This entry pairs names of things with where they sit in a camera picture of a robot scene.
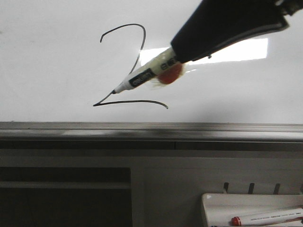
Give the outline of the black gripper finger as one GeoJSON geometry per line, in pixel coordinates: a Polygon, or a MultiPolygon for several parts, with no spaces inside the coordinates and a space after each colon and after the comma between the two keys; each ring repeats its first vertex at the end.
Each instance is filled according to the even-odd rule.
{"type": "Polygon", "coordinates": [[[181,63],[289,27],[271,0],[203,0],[171,41],[181,63]]]}

